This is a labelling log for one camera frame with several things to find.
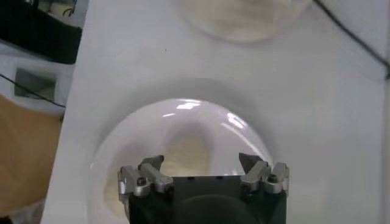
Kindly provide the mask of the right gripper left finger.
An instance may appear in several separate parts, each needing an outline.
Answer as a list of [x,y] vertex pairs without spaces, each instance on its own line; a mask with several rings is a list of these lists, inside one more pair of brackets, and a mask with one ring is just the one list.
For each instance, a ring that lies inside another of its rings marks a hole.
[[124,203],[131,195],[135,197],[147,197],[152,188],[161,194],[165,194],[174,187],[173,177],[163,175],[160,172],[163,155],[145,158],[137,168],[122,166],[118,171],[118,197]]

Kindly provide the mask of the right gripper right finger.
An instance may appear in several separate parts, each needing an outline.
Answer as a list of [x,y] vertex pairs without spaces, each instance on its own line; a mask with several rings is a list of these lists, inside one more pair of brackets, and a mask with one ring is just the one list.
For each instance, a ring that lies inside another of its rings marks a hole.
[[259,156],[245,153],[239,153],[239,161],[245,173],[240,176],[242,186],[254,192],[262,184],[269,194],[285,192],[288,195],[289,167],[285,163],[276,163],[274,167],[271,167]]

